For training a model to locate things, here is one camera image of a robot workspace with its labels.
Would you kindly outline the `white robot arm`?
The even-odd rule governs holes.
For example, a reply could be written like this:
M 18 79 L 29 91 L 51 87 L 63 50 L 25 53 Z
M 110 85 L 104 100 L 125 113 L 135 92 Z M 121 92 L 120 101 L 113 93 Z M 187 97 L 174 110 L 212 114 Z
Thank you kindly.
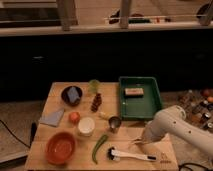
M 158 111 L 142 132 L 143 143 L 160 141 L 167 133 L 173 134 L 213 158 L 213 134 L 185 121 L 186 113 L 178 105 Z

